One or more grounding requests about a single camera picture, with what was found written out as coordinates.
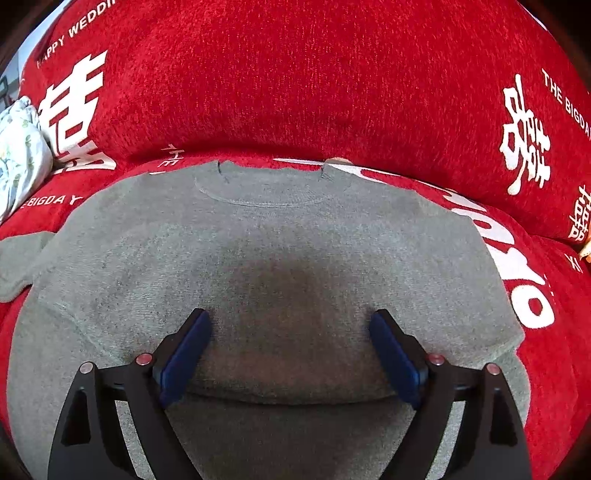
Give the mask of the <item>red wedding blanket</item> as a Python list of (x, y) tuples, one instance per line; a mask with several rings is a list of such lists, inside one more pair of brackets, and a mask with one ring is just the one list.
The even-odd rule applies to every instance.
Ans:
[(590, 413), (590, 93), (515, 1), (75, 1), (30, 55), (58, 171), (1, 228), (226, 154), (344, 157), (473, 219), (525, 329), (533, 475)]

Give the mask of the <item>white floral patterned cloth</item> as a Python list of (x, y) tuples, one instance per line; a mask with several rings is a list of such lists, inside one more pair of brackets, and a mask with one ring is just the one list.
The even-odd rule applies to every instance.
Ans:
[(53, 168), (53, 154), (27, 97), (1, 113), (1, 223), (10, 218), (44, 183)]

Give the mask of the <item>grey knit sweater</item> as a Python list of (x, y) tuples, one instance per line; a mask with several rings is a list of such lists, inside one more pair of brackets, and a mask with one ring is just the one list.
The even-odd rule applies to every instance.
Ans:
[(197, 308), (211, 343), (169, 418), (208, 479), (377, 478), (413, 417), (370, 343), (378, 309), (455, 364), (499, 364), (530, 404), (524, 333), (472, 221), (334, 166), (119, 181), (57, 232), (2, 241), (1, 297), (19, 294), (8, 416), (36, 479), (77, 367), (127, 363)]

